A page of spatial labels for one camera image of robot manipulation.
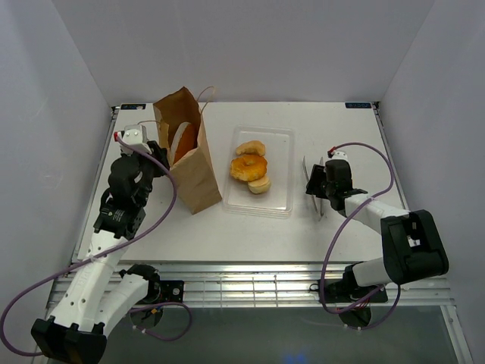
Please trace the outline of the metal serving tongs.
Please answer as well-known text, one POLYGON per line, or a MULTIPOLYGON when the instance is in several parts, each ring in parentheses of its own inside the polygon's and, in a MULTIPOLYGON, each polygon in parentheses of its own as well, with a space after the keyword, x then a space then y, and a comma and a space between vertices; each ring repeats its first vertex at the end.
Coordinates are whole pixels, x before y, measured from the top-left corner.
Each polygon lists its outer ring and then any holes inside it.
MULTIPOLYGON (((308 183, 310 181, 310 173, 308 172, 308 166, 307 166, 305 156, 303 156, 303 159, 302 159, 302 170, 305 175, 306 183, 308 183)), ((311 198, 312 198, 315 213, 318 216, 318 221, 320 221, 324 217, 323 200, 320 198, 317 198, 314 195, 311 195, 311 198)))

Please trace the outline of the orange bread wedge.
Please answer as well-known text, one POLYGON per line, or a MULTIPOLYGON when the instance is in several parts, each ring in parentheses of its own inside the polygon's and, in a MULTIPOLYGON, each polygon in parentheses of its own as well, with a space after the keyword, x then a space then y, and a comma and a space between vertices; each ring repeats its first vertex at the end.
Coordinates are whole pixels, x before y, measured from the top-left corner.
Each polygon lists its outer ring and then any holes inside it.
POLYGON ((177 128, 170 149, 173 164, 196 147, 196 137, 197 129, 189 122, 183 122, 177 128))

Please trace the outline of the brown paper bag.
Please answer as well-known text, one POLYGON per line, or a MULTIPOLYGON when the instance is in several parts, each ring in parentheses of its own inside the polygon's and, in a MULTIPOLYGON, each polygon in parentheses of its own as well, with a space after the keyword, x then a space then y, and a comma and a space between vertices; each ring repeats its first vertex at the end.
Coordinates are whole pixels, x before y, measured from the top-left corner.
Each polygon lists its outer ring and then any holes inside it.
POLYGON ((158 142, 165 149, 171 147, 179 126, 184 122, 195 128, 195 140, 191 150, 178 161, 174 160, 173 152, 168 153, 178 198, 193 215, 219 203, 222 197, 206 137, 204 108, 188 88, 182 87, 155 102, 153 109, 158 142))

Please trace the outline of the small tan bread roll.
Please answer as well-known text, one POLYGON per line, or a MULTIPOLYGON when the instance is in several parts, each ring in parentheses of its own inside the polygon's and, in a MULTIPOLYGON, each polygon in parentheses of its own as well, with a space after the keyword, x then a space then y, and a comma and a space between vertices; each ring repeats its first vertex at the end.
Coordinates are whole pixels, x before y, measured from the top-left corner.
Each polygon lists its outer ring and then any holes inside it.
POLYGON ((271 180, 265 175, 260 179, 248 182, 248 188, 254 194, 266 193, 271 188, 271 180))

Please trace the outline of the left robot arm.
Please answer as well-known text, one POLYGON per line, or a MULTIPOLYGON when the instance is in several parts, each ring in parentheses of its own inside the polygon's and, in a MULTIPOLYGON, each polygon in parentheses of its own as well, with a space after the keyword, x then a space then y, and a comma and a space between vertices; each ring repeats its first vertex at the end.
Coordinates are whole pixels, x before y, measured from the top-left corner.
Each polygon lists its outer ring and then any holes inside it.
POLYGON ((167 150, 155 141, 139 152, 129 146, 111 164, 91 242, 69 288, 47 319, 38 318, 31 334, 44 356, 66 363, 97 363, 108 336, 138 301, 152 303, 161 285, 153 268, 127 272, 109 294, 105 288, 146 216, 152 181, 169 170, 167 150))

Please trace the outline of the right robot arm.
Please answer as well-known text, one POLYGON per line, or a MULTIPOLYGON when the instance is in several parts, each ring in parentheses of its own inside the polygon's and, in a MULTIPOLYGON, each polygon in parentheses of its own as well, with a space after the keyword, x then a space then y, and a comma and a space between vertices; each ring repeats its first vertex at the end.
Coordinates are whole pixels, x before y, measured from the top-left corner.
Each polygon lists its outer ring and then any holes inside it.
POLYGON ((448 272, 448 256, 431 213, 394 208, 354 188, 346 160, 314 165, 306 193, 328 200, 346 222, 359 221, 381 238, 380 258, 350 265, 340 280, 319 284, 320 299, 325 303, 359 301, 379 286, 407 284, 448 272))

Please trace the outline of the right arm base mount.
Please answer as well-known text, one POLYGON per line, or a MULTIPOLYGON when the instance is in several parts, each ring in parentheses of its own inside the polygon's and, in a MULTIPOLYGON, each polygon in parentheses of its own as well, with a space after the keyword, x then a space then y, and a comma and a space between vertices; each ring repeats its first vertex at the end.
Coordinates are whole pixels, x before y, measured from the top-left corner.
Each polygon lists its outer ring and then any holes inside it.
POLYGON ((337 282, 335 281, 325 284, 325 303, 322 303, 320 282, 320 280, 317 280, 310 284, 309 291, 318 295, 318 302, 322 306, 326 306, 324 309, 326 313, 337 315, 344 325, 356 330, 369 329, 371 327, 372 303, 388 302, 386 289, 383 287, 374 295, 363 300, 376 286, 358 287, 352 289, 350 293, 344 293, 342 290, 337 290, 337 282))

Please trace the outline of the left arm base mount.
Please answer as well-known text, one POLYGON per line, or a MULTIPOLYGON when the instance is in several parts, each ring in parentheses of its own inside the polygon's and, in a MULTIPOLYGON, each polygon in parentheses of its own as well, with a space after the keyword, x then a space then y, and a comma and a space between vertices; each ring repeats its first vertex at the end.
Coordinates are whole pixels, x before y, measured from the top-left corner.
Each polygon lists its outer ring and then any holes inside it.
MULTIPOLYGON (((155 303, 183 302, 184 281, 160 281, 149 288, 147 296, 140 300, 137 306, 149 306, 155 303)), ((134 325, 142 328, 154 328, 162 319, 164 308, 159 306, 140 312, 130 313, 134 325)))

